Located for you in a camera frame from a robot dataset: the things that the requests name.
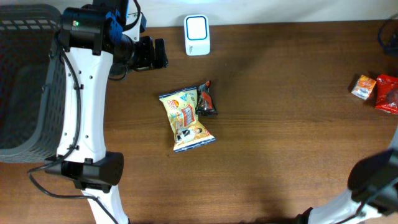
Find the beige snack bag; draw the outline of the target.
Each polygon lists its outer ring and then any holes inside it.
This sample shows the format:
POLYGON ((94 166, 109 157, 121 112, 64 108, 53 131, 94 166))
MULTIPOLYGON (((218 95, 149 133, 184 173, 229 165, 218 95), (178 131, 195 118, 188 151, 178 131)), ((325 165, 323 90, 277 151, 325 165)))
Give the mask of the beige snack bag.
POLYGON ((183 152, 216 141, 196 114, 198 93, 195 86, 159 96, 174 134, 174 152, 183 152))

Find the black and red snack packet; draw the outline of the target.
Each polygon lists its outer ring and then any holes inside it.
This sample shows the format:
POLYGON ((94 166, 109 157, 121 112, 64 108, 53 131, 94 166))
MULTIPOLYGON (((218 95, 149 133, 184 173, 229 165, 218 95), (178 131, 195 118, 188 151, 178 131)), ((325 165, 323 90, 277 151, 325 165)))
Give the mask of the black and red snack packet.
POLYGON ((198 103, 196 107, 196 114, 199 116, 218 115, 212 97, 210 95, 210 85, 211 81, 208 80, 197 88, 198 103))

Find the small orange tissue pack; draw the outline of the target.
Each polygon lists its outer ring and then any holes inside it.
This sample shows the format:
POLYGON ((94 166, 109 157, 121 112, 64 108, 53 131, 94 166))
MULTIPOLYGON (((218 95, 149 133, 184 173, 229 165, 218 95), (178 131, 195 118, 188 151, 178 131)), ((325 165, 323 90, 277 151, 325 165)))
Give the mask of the small orange tissue pack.
POLYGON ((377 81, 373 80, 372 78, 361 75, 351 90, 351 94, 360 99, 367 100, 371 96, 376 83, 377 81))

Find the red candy bag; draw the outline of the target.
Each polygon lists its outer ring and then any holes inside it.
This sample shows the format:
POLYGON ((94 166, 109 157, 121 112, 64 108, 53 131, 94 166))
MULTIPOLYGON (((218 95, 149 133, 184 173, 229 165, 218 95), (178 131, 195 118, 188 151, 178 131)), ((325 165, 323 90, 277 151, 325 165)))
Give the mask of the red candy bag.
POLYGON ((376 109, 397 114, 397 78, 389 75, 377 77, 376 109))

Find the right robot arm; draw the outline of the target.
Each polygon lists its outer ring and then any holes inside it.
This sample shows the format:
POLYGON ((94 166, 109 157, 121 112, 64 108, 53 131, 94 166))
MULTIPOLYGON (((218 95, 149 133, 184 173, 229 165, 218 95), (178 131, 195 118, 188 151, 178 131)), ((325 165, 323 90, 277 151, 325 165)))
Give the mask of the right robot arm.
POLYGON ((327 204, 299 214, 299 224, 357 224, 397 212, 397 133, 387 150, 360 160, 348 188, 327 204))

